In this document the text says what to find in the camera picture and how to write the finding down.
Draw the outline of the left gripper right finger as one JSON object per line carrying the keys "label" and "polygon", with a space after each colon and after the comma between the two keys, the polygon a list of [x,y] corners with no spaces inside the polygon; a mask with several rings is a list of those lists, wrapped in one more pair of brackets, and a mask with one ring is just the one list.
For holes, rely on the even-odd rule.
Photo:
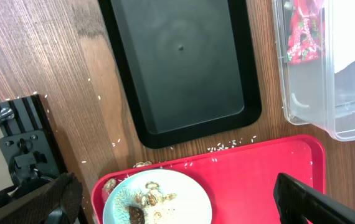
{"label": "left gripper right finger", "polygon": [[288,174],[278,174],[273,196],[282,224],[355,224],[354,210]]}

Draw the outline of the white paper napkin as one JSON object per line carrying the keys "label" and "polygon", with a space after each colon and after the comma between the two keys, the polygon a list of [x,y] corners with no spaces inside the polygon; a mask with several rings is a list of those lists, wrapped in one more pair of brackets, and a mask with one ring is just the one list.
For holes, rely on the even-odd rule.
{"label": "white paper napkin", "polygon": [[333,58],[338,73],[355,61],[355,0],[333,0]]}

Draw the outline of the red candy wrapper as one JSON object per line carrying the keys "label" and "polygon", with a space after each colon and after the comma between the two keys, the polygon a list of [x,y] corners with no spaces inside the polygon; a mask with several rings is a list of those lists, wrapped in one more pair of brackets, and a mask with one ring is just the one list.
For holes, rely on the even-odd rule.
{"label": "red candy wrapper", "polygon": [[287,56],[291,65],[320,59],[324,54],[323,0],[294,0]]}

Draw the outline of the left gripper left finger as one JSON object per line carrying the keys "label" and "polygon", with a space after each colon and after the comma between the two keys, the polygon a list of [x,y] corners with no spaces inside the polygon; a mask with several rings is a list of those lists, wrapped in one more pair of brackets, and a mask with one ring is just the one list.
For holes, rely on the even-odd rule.
{"label": "left gripper left finger", "polygon": [[73,173],[38,178],[0,191],[0,223],[75,223],[83,186]]}

